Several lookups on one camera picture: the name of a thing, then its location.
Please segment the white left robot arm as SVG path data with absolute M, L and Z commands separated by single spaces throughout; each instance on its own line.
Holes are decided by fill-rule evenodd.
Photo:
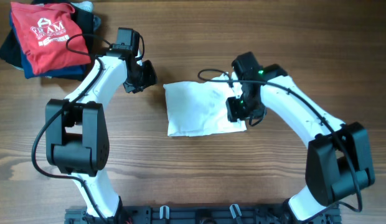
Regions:
M 45 109 L 46 156 L 60 171 L 58 179 L 72 180 L 87 207 L 86 223 L 121 223 L 126 214 L 105 169 L 110 140 L 105 110 L 119 86 L 138 93 L 155 85 L 149 60 L 130 51 L 98 56 L 82 83 L 62 100 L 51 99 Z

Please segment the white t-shirt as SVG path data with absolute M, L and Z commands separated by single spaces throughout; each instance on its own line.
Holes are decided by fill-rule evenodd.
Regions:
M 164 84 L 169 137 L 196 137 L 246 131 L 244 121 L 230 122 L 226 100 L 242 94 L 240 83 L 229 86 L 222 74 L 210 82 Z

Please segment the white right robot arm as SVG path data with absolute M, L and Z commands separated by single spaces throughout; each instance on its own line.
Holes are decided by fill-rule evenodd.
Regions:
M 340 205 L 363 209 L 361 191 L 375 182 L 367 130 L 346 124 L 301 91 L 279 65 L 234 62 L 229 85 L 242 86 L 240 97 L 227 99 L 228 119 L 256 125 L 274 111 L 307 148 L 305 187 L 289 198 L 283 220 L 309 223 Z

